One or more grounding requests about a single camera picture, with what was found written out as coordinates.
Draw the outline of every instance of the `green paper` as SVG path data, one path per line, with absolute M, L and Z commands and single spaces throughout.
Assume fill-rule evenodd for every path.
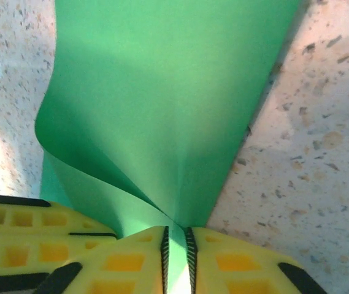
M 41 197 L 120 236 L 170 225 L 173 285 L 181 227 L 207 222 L 298 3 L 57 0 Z

